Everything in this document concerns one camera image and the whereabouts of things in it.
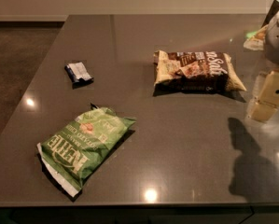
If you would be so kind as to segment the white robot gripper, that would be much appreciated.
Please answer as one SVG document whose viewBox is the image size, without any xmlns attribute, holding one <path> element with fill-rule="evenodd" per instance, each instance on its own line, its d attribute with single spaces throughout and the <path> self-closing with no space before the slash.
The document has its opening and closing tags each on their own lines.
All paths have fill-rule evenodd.
<svg viewBox="0 0 279 224">
<path fill-rule="evenodd" d="M 270 19 L 264 44 L 265 56 L 279 64 L 279 10 Z M 271 70 L 265 77 L 258 100 L 252 99 L 247 108 L 247 116 L 259 122 L 268 121 L 279 107 L 279 68 Z"/>
</svg>

